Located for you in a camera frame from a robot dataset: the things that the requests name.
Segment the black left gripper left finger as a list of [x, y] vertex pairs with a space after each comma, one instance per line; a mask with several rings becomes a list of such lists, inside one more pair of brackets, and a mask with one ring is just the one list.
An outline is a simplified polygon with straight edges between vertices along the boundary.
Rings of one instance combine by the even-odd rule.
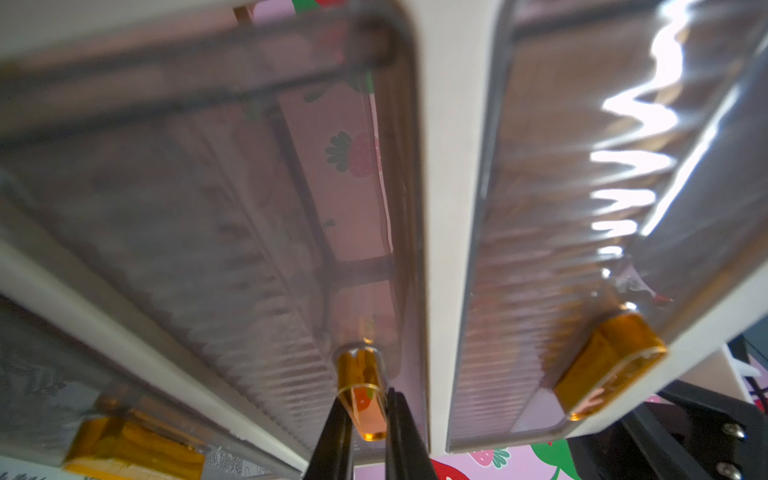
[[353, 423], [336, 398], [314, 449], [303, 480], [352, 480]]

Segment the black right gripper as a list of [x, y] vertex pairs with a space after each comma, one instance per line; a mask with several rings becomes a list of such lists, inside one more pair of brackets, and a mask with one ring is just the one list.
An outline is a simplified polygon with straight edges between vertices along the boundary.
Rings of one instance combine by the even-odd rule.
[[568, 446], [582, 479], [766, 479], [767, 415], [752, 403], [674, 381]]

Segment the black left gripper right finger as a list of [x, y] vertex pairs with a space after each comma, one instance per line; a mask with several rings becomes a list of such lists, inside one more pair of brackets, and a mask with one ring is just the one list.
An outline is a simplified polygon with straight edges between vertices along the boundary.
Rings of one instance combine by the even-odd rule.
[[427, 448], [403, 393], [387, 393], [387, 437], [385, 478], [387, 480], [437, 480]]

